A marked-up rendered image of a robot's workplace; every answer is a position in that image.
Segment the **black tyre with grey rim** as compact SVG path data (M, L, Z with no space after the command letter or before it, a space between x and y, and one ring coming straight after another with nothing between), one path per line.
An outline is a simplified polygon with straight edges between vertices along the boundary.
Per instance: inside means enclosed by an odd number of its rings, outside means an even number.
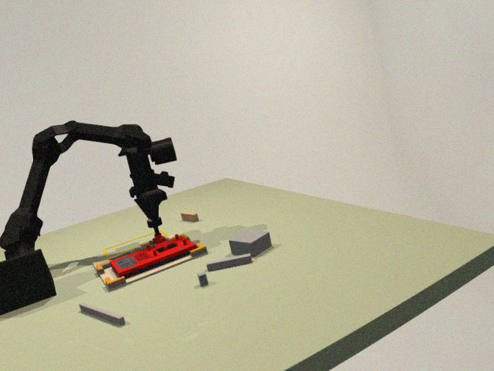
M147 225L148 227L157 227L157 226L161 226L162 225L162 221L161 221L161 218L159 217L159 224L158 225L155 225L150 219L149 220L146 220L147 222Z

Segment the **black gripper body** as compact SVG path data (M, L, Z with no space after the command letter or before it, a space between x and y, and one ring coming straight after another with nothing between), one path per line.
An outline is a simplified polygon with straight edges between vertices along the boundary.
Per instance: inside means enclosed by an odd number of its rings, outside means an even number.
M144 206L167 200L166 192L153 183L154 171L151 170L151 167L130 171L130 173L130 178L134 184L129 190L131 198L136 196L138 200L141 199Z

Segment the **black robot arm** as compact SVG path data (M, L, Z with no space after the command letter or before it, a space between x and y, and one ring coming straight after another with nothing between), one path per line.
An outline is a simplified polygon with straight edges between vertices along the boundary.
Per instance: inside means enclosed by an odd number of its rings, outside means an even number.
M68 134L58 143L55 136ZM156 165L177 161L171 138L151 142L150 136L137 124L109 127L69 121L52 125L33 137L33 162L20 200L20 206L11 214L0 238L5 259L35 251L35 241L40 237L43 221L37 217L41 196L50 167L59 155L70 149L78 140L114 144L121 148L119 157L126 156L130 171L150 167L148 154Z

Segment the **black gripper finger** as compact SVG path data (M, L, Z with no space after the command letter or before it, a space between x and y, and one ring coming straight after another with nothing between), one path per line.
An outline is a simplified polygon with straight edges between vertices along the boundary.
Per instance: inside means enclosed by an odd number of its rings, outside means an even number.
M146 215L147 219L150 219L150 218L148 217L148 215L145 213L145 211L144 211L143 207L141 206L141 204L142 204L141 199L140 199L140 200L135 199L134 201L137 203L137 205L138 205L138 206L141 208L141 210L144 212L144 214Z
M154 204L151 204L151 205L148 205L148 206L144 206L143 204L141 204L141 206L143 207L145 213L148 215L148 217L150 218L150 220L155 225L158 225L159 224L159 205L160 205L161 202L157 202L157 203L154 203Z

